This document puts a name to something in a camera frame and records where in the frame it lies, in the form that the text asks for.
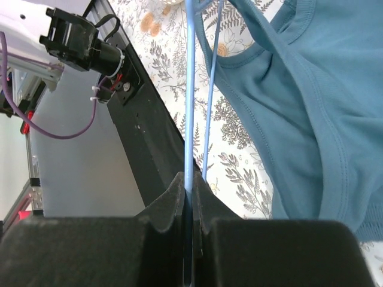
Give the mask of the blue tank top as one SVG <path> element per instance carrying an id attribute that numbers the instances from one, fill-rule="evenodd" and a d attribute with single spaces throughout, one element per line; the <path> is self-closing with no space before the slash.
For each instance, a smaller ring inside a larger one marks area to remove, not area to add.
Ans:
<path id="1" fill-rule="evenodd" d="M 382 240 L 382 2 L 285 1 L 272 20 L 233 6 L 250 48 L 213 61 L 200 13 L 196 35 L 270 177 L 273 219 Z"/>

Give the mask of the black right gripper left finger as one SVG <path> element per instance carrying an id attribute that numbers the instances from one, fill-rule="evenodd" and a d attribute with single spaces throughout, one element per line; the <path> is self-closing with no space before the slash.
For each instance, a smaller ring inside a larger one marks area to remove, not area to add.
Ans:
<path id="1" fill-rule="evenodd" d="M 132 218 L 29 217 L 1 242 L 2 286 L 182 286 L 184 175 Z"/>

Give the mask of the blue wire hanger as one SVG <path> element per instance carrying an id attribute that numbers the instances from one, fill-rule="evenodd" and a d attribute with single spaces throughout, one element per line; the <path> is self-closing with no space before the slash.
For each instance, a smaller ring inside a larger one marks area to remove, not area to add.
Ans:
<path id="1" fill-rule="evenodd" d="M 212 2 L 186 1 L 187 18 L 187 60 L 186 60 L 186 130 L 184 148 L 184 286 L 193 285 L 193 135 L 194 135 L 194 76 L 195 76 L 195 27 L 194 16 L 208 7 Z"/>

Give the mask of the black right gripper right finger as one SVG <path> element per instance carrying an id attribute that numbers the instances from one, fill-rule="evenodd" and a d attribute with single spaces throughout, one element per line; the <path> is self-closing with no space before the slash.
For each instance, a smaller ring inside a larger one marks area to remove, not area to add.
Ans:
<path id="1" fill-rule="evenodd" d="M 242 219 L 193 178 L 196 286 L 373 286 L 352 232 L 336 221 Z"/>

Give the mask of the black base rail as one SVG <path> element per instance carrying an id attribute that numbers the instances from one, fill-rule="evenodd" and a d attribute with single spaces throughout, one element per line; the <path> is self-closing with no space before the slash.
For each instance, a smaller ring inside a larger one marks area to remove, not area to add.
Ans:
<path id="1" fill-rule="evenodd" d="M 124 52 L 117 92 L 106 107 L 128 167 L 107 192 L 110 216 L 135 216 L 174 187 L 184 195 L 184 140 L 123 27 L 107 41 Z"/>

